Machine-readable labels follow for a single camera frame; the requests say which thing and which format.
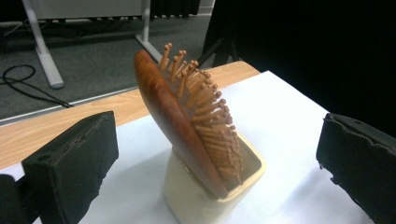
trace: beige cup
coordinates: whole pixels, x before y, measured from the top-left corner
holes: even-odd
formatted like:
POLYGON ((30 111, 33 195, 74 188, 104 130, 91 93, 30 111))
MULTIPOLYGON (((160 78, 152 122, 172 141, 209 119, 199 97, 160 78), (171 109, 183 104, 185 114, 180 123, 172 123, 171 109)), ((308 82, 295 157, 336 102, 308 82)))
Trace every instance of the beige cup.
POLYGON ((168 161, 163 194, 177 219, 183 224, 219 223, 247 195, 265 171, 265 161, 243 137, 239 136, 244 170, 242 185, 219 199, 209 192, 172 152, 168 161))

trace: brush bristle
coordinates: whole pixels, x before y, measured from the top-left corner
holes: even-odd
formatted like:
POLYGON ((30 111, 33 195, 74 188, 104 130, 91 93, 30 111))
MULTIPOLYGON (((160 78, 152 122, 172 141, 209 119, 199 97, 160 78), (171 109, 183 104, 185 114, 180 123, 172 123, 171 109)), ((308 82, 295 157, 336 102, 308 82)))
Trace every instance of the brush bristle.
POLYGON ((186 50, 180 50, 168 65, 171 48, 172 44, 165 45, 159 68, 189 117, 224 185, 231 189, 241 184, 243 160, 230 110, 226 101, 220 99, 221 92, 211 75, 199 70, 197 61, 192 60, 189 64, 181 61, 187 54, 186 50))

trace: gray carpet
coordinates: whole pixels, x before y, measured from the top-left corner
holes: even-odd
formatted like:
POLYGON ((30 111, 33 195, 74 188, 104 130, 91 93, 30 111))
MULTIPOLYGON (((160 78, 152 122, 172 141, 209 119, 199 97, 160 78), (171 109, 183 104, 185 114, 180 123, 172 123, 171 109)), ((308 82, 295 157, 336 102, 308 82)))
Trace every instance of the gray carpet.
MULTIPOLYGON (((163 53, 165 43, 172 42, 172 53, 185 49, 188 52, 187 60, 198 59, 202 54, 209 21, 210 16, 156 19, 150 23, 149 42, 160 53, 163 53)), ((6 36, 7 48, 0 53, 1 73, 13 65, 30 64, 36 69, 36 74, 26 82, 69 103, 136 88, 133 58, 142 47, 134 35, 141 31, 140 20, 72 21, 66 24, 41 25, 45 26, 42 33, 64 79, 64 88, 53 90, 49 86, 35 53, 35 42, 29 27, 20 28, 6 36)), ((12 26, 1 27, 4 33, 11 28, 12 26)), ((203 68, 210 64, 208 60, 203 68)), ((28 74, 29 69, 19 68, 7 76, 19 78, 28 74)), ((44 96, 22 84, 16 86, 32 94, 44 96)), ((54 106, 52 103, 24 96, 6 85, 0 85, 0 120, 54 106)))

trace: hairbrush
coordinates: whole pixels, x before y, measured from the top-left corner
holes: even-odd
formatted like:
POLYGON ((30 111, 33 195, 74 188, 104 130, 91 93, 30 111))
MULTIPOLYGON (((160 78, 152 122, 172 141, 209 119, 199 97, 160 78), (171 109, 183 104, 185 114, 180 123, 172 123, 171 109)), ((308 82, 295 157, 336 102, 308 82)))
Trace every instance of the hairbrush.
POLYGON ((239 139, 226 101, 211 75, 198 62, 183 60, 172 44, 155 63, 145 50, 134 56, 136 80, 156 123, 186 168, 214 195, 226 198, 241 184, 244 168, 239 139))

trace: white table surface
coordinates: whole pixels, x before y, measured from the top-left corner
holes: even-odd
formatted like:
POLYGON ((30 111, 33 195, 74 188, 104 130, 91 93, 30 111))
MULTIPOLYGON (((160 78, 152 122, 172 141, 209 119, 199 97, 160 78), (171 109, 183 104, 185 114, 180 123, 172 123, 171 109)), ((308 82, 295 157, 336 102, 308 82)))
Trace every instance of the white table surface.
MULTIPOLYGON (((332 175, 319 169, 315 155, 324 108, 271 72, 222 93, 237 131, 267 163, 224 223, 373 223, 332 183, 332 175)), ((162 194, 171 144, 152 117, 117 127, 117 137, 120 158, 80 223, 178 223, 162 194)), ((20 164, 0 173, 23 175, 20 164)))

